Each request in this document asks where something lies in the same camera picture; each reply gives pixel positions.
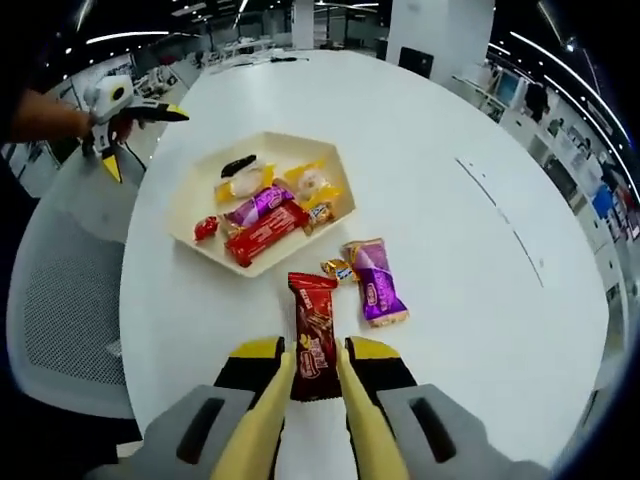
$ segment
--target white pillar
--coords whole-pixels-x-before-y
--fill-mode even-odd
[[[394,0],[387,61],[397,65],[402,47],[428,53],[431,80],[448,84],[451,75],[484,62],[494,6],[495,0]]]
[[[314,0],[295,0],[291,12],[291,41],[299,50],[313,49]]]

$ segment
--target computer monitor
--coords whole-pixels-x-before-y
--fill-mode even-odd
[[[516,96],[516,90],[518,89],[519,82],[520,77],[518,75],[511,73],[508,70],[503,70],[502,75],[500,75],[498,86],[496,87],[496,98],[505,105],[510,106]]]

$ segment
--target desk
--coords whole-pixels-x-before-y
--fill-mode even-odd
[[[305,55],[308,62],[202,75],[180,105],[191,120],[169,124],[158,143],[132,215],[120,293],[138,425],[144,431],[191,388],[211,384],[241,342],[293,339],[287,272],[319,272],[343,243],[381,236],[411,318],[370,329],[356,313],[356,290],[344,287],[333,295],[336,336],[393,346],[419,383],[479,417],[495,448],[550,466],[589,398],[607,329],[602,283],[571,210],[515,140],[439,85],[352,52]],[[337,145],[358,210],[246,279],[177,245],[165,214],[190,165],[262,130]],[[331,434],[342,443],[311,434],[283,441],[279,463],[308,460],[324,478],[352,458],[340,399],[291,402],[286,423],[285,434],[337,425]],[[325,450],[311,459],[308,442],[317,438],[327,439]]]
[[[457,82],[460,82],[462,85],[470,88],[475,93],[480,95],[480,97],[483,100],[479,105],[475,105],[475,103],[471,99],[466,97],[464,91],[461,91],[459,93],[462,98],[464,98],[469,103],[471,103],[472,105],[477,107],[479,110],[482,110],[482,107],[489,101],[492,101],[492,102],[496,103],[497,105],[499,105],[500,107],[504,108],[505,110],[507,110],[509,108],[509,106],[507,104],[505,104],[502,100],[500,100],[498,97],[496,97],[494,95],[491,95],[484,88],[482,88],[480,85],[476,85],[471,80],[467,80],[466,78],[462,78],[462,77],[459,77],[457,75],[452,75],[451,78],[453,78]]]
[[[238,42],[232,43],[231,45],[227,45],[223,47],[222,51],[225,54],[231,53],[232,54],[231,56],[234,56],[238,50],[243,48],[260,47],[261,50],[264,50],[269,45],[273,45],[273,44],[274,44],[274,41],[271,38],[264,38],[264,39],[252,40],[250,42],[244,42],[244,43],[238,43]]]

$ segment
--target small red candy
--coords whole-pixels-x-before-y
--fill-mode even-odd
[[[196,224],[193,234],[196,242],[200,242],[206,238],[213,237],[217,231],[218,219],[216,217],[207,217]]]

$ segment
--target candy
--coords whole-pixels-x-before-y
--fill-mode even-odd
[[[274,165],[255,163],[240,170],[230,180],[215,188],[216,202],[226,203],[234,198],[245,198],[254,195],[273,182]]]
[[[285,172],[284,179],[295,189],[300,200],[307,201],[321,188],[329,185],[322,173],[323,168],[324,160],[307,163]]]
[[[360,283],[364,318],[373,327],[400,322],[409,311],[396,295],[389,261],[381,238],[350,242],[345,256]]]
[[[342,189],[329,183],[322,171],[324,164],[324,160],[318,160],[284,173],[284,179],[305,210],[311,210],[320,203],[332,202],[342,194]]]
[[[309,210],[309,224],[304,228],[307,235],[311,235],[313,231],[327,223],[333,222],[335,215],[333,213],[333,205],[331,203],[321,203]]]
[[[252,259],[262,251],[307,223],[309,214],[294,201],[287,200],[249,228],[227,240],[225,247],[238,265],[248,267]]]
[[[322,271],[329,275],[330,278],[337,279],[340,284],[357,282],[356,275],[353,273],[351,266],[341,258],[322,262],[320,268],[322,268]]]
[[[218,219],[216,217],[207,217],[196,223],[193,229],[193,236],[196,242],[201,242],[205,238],[212,237],[218,231]]]
[[[336,371],[331,291],[335,279],[289,273],[289,288],[296,297],[296,359],[291,399],[301,402],[341,395]]]
[[[273,185],[256,193],[233,212],[223,215],[229,234],[235,235],[239,231],[250,227],[286,200],[293,200],[293,195],[274,182]]]
[[[248,155],[238,160],[234,160],[231,163],[227,163],[222,169],[222,172],[220,172],[220,178],[233,177],[240,170],[248,167],[253,162],[255,162],[257,158],[258,157],[256,157],[255,155]]]

